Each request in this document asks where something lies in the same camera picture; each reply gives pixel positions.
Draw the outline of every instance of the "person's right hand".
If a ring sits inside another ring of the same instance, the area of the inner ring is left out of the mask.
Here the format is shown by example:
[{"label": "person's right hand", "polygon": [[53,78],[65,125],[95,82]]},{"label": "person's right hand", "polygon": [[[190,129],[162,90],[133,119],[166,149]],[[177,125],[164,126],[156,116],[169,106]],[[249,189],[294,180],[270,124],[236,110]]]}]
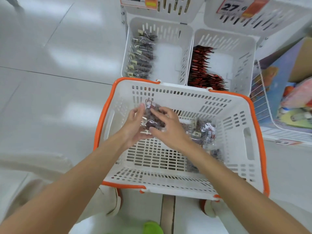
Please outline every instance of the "person's right hand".
[{"label": "person's right hand", "polygon": [[159,110],[165,112],[166,115],[154,109],[151,109],[151,112],[165,122],[166,131],[162,132],[154,127],[150,127],[149,131],[168,147],[182,152],[183,148],[192,143],[192,141],[181,126],[178,115],[167,107],[160,107]]}]

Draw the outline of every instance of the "price label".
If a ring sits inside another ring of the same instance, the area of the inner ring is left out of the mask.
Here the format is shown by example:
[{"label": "price label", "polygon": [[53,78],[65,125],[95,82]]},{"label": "price label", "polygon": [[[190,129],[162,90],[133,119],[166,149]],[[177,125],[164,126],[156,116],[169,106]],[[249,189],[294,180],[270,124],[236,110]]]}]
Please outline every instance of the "price label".
[{"label": "price label", "polygon": [[277,143],[278,145],[297,145],[297,144],[301,144],[302,142],[287,140],[287,139],[279,139],[279,140],[276,140],[275,143]]},{"label": "price label", "polygon": [[269,0],[224,0],[217,13],[251,18],[257,14]]},{"label": "price label", "polygon": [[157,0],[120,0],[121,5],[157,9]]}]

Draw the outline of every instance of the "person's left hand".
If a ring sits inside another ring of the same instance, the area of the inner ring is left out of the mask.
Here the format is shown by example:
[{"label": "person's left hand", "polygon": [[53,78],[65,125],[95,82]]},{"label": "person's left hand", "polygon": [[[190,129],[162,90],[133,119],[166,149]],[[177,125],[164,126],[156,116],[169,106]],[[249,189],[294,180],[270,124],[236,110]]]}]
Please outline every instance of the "person's left hand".
[{"label": "person's left hand", "polygon": [[129,149],[141,139],[153,138],[151,134],[141,133],[145,129],[141,127],[142,117],[145,111],[144,104],[140,104],[135,109],[132,109],[129,113],[127,121],[123,127],[119,130],[119,133],[125,138],[125,143],[122,145],[122,151]]}]

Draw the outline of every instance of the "shopping basket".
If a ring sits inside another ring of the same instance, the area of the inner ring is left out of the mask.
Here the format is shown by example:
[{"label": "shopping basket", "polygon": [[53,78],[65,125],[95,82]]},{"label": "shopping basket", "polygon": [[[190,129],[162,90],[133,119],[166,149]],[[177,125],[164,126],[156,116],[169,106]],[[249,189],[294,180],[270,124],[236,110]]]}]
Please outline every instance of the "shopping basket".
[{"label": "shopping basket", "polygon": [[[94,149],[116,133],[131,109],[145,99],[172,108],[180,118],[216,120],[216,143],[225,165],[256,189],[269,195],[263,139],[251,100],[240,94],[138,78],[119,78],[112,86],[96,129]],[[200,173],[186,171],[187,159],[157,138],[140,140],[124,151],[103,181],[116,188],[134,188],[218,200]]]}]

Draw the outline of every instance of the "hand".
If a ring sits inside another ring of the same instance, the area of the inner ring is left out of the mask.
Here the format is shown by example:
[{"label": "hand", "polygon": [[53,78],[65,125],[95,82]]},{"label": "hand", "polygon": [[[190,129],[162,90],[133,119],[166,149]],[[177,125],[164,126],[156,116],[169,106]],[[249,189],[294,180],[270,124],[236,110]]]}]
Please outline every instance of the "hand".
[{"label": "hand", "polygon": [[154,127],[150,127],[150,132],[168,147],[182,152],[186,146],[193,142],[185,133],[179,122],[179,117],[173,110],[167,107],[160,107],[159,110],[165,112],[166,115],[157,112],[154,109],[151,109],[151,112],[160,120],[165,122],[166,131],[162,132]]},{"label": "hand", "polygon": [[142,131],[145,131],[145,129],[141,127],[141,121],[144,111],[145,111],[144,104],[140,104],[139,107],[132,109],[129,112],[127,121],[125,122],[123,127],[119,130],[118,133],[121,134],[121,136],[125,140],[125,142],[121,146],[122,152],[132,147],[141,139],[153,138],[153,136],[150,134],[141,133]]}]

